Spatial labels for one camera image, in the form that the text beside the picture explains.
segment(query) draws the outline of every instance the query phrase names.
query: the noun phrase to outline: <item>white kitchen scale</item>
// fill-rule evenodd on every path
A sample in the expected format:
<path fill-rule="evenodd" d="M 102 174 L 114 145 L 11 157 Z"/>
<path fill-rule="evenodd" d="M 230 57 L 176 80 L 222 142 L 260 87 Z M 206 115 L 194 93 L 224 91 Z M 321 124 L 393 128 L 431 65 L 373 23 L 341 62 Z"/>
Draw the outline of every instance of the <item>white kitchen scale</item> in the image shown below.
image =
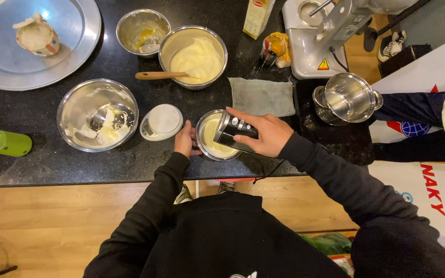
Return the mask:
<path fill-rule="evenodd" d="M 161 141 L 176 135 L 182 126 L 182 112 L 171 104 L 161 104 L 145 115 L 140 133 L 149 141 Z"/>

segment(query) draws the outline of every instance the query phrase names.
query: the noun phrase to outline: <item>mixing bowl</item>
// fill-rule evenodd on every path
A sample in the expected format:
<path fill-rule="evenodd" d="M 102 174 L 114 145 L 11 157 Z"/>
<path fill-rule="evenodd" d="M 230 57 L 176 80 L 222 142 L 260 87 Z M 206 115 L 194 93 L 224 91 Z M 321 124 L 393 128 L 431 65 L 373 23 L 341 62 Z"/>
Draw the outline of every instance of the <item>mixing bowl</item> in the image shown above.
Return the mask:
<path fill-rule="evenodd" d="M 164 41 L 162 41 L 158 54 L 162 69 L 164 71 L 170 71 L 171 60 L 173 57 L 183 48 L 190 46 L 194 42 L 193 38 L 197 37 L 205 37 L 212 42 L 216 51 L 219 53 L 221 60 L 223 60 L 223 66 L 221 72 L 216 77 L 205 83 L 189 84 L 175 78 L 173 79 L 182 87 L 190 90 L 201 90 L 207 88 L 223 74 L 227 64 L 227 49 L 224 41 L 210 29 L 197 25 L 187 25 L 169 32 L 169 34 L 164 38 Z"/>
<path fill-rule="evenodd" d="M 235 159 L 241 154 L 240 150 L 234 149 L 235 152 L 233 155 L 228 157 L 217 157 L 210 153 L 209 148 L 207 147 L 206 142 L 208 140 L 213 140 L 213 136 L 211 138 L 206 138 L 204 136 L 205 128 L 207 127 L 207 122 L 210 120 L 217 119 L 217 123 L 219 122 L 219 119 L 222 117 L 224 110 L 212 110 L 210 112 L 207 112 L 204 116 L 200 118 L 200 120 L 197 123 L 197 127 L 195 128 L 195 134 L 197 138 L 198 147 L 200 150 L 206 155 L 207 157 L 211 158 L 212 160 L 219 161 L 219 162 L 225 162 L 232 159 Z"/>
<path fill-rule="evenodd" d="M 112 123 L 108 113 L 114 117 Z M 59 133 L 72 147 L 99 152 L 113 149 L 132 137 L 139 124 L 139 107 L 127 87 L 113 80 L 93 79 L 78 84 L 65 95 L 56 120 Z M 121 129 L 123 137 L 111 145 L 101 143 L 97 131 L 103 127 L 101 135 L 114 136 L 114 128 Z"/>
<path fill-rule="evenodd" d="M 152 58 L 169 31 L 171 25 L 163 15 L 155 10 L 141 9 L 131 11 L 120 19 L 116 37 L 128 52 Z"/>

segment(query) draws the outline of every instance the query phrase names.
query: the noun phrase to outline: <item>globe logo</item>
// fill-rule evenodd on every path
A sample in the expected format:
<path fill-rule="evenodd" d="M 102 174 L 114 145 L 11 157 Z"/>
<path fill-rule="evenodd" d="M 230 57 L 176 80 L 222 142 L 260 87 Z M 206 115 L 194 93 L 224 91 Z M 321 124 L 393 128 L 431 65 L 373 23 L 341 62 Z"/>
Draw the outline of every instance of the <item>globe logo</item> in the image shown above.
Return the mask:
<path fill-rule="evenodd" d="M 414 124 L 414 123 L 401 123 L 401 132 L 406 137 L 416 137 L 420 135 L 425 135 L 429 132 L 429 129 L 431 128 L 430 125 L 426 124 Z"/>

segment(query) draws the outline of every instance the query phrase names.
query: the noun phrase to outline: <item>paper cup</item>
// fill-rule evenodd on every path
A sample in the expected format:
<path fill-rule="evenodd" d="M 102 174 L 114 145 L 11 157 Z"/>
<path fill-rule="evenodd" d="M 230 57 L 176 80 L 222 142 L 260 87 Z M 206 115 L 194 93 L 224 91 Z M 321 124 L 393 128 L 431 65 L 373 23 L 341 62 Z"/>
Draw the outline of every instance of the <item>paper cup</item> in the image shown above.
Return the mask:
<path fill-rule="evenodd" d="M 34 47 L 31 44 L 29 44 L 25 39 L 22 39 L 25 33 L 28 32 L 30 28 L 33 28 L 32 25 L 34 24 L 39 24 L 41 28 L 47 28 L 49 30 L 49 33 L 44 38 L 40 38 L 40 41 L 46 42 L 45 45 L 44 43 L 42 43 L 39 44 L 38 47 Z M 39 20 L 19 28 L 18 31 L 16 32 L 16 41 L 18 42 L 18 45 L 20 45 L 22 48 L 37 56 L 42 56 L 42 57 L 52 56 L 58 53 L 59 50 L 59 37 L 53 30 L 53 28 L 45 20 Z"/>

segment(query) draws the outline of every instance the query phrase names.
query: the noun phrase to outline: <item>kitchen scale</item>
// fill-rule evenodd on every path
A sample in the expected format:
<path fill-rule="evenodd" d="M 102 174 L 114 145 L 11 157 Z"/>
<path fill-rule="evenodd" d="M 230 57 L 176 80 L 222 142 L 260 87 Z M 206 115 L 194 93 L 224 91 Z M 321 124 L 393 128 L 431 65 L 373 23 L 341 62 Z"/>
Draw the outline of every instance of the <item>kitchen scale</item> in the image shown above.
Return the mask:
<path fill-rule="evenodd" d="M 344 44 L 356 31 L 374 13 L 398 14 L 417 1 L 287 0 L 282 13 L 293 75 L 300 80 L 328 79 L 347 72 Z"/>
<path fill-rule="evenodd" d="M 181 111 L 171 104 L 161 104 L 145 115 L 140 123 L 140 133 L 149 141 L 161 141 L 176 135 L 182 126 Z"/>

